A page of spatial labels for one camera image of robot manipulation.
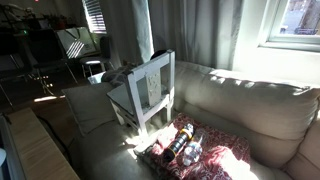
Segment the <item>small white wooden chair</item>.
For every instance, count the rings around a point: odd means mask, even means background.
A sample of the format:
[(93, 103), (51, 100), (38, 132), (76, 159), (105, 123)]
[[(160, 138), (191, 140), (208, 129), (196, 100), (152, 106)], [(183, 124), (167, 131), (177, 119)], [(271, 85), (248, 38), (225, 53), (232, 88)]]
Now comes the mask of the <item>small white wooden chair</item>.
[(166, 109), (170, 121), (174, 102), (175, 52), (167, 50), (154, 59), (127, 71), (125, 82), (107, 93), (121, 125), (130, 124), (147, 137), (146, 122)]

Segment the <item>dark office chair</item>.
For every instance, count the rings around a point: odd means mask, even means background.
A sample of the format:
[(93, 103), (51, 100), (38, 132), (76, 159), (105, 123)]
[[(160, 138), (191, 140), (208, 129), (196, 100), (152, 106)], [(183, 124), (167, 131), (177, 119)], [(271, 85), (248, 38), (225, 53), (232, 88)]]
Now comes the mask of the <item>dark office chair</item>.
[(44, 93), (53, 94), (53, 92), (48, 88), (48, 85), (44, 80), (44, 76), (41, 73), (43, 68), (65, 65), (73, 80), (77, 82), (77, 79), (68, 65), (68, 59), (63, 54), (60, 40), (57, 38), (54, 30), (30, 30), (28, 32), (28, 46), (31, 55), (37, 61), (33, 67), (37, 71)]

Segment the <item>black and yellow bottle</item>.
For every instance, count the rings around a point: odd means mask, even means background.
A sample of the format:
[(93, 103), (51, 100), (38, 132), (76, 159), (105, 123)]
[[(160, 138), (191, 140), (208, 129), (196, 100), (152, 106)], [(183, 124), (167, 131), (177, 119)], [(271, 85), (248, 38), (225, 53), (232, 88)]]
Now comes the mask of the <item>black and yellow bottle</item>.
[(194, 134), (194, 127), (192, 124), (186, 124), (178, 136), (170, 143), (170, 145), (163, 151), (163, 159), (165, 162), (171, 162), (176, 156), (183, 145), (189, 141)]

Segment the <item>round stool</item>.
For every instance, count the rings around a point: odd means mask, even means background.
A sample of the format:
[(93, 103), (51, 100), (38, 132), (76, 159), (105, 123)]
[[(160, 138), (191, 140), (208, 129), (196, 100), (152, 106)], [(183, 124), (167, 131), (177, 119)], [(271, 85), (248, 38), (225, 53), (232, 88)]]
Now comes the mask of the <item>round stool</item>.
[(99, 65), (102, 71), (105, 71), (107, 69), (106, 64), (113, 66), (110, 58), (105, 58), (102, 56), (83, 57), (80, 59), (80, 64), (82, 66), (83, 76), (86, 76), (86, 69), (89, 70), (90, 75), (93, 75), (92, 73), (93, 65)]

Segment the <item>clear plastic water bottle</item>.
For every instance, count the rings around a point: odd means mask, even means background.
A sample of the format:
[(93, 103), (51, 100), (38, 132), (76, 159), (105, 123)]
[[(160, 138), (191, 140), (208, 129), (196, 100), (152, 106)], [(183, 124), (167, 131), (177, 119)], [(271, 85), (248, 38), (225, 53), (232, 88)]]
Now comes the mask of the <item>clear plastic water bottle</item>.
[(183, 154), (183, 164), (190, 166), (196, 163), (203, 152), (203, 143), (206, 139), (206, 133), (203, 129), (197, 129), (191, 141), (186, 145)]

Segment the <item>white curtain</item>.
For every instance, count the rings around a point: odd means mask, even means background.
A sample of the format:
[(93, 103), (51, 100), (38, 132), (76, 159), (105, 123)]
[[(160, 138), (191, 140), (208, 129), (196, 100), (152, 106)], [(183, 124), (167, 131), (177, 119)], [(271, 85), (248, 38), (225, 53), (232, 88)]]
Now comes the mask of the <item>white curtain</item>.
[(180, 61), (230, 70), (244, 0), (99, 0), (118, 64), (171, 49)]

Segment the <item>red patterned cloth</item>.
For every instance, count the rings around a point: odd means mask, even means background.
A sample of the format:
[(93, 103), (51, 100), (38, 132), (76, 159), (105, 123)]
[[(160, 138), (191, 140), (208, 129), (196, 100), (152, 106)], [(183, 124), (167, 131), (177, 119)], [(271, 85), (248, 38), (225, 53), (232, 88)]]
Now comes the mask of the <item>red patterned cloth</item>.
[[(190, 166), (183, 164), (184, 149), (191, 138), (171, 162), (165, 162), (163, 151), (188, 123), (193, 125), (194, 134), (197, 129), (203, 129), (206, 133), (199, 160)], [(250, 171), (250, 147), (245, 138), (215, 129), (182, 113), (162, 130), (142, 157), (157, 176), (164, 180), (253, 180), (256, 178)]]

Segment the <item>cream sofa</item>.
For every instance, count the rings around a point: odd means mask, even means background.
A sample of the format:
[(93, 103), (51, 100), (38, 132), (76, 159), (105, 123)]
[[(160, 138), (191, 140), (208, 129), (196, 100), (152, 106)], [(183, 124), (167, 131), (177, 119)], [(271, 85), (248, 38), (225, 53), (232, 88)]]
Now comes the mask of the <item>cream sofa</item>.
[[(85, 180), (151, 180), (155, 173), (133, 158), (103, 82), (65, 90), (78, 125), (76, 141)], [(174, 109), (230, 134), (251, 149), (258, 180), (320, 180), (320, 88), (215, 70), (188, 62), (175, 66)]]

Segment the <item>wooden side table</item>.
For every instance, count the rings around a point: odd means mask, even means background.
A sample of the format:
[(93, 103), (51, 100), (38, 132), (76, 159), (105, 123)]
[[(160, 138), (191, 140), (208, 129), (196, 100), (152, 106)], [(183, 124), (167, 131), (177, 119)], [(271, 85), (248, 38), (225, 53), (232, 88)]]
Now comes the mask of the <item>wooden side table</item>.
[(27, 180), (80, 180), (30, 108), (11, 113), (8, 118)]

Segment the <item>window frame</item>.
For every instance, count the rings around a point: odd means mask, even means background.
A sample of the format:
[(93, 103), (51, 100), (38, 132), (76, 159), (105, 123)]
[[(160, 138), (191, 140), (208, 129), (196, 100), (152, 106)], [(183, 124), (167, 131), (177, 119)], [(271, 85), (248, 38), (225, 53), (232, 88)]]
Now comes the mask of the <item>window frame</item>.
[(267, 0), (259, 46), (320, 52), (320, 0)]

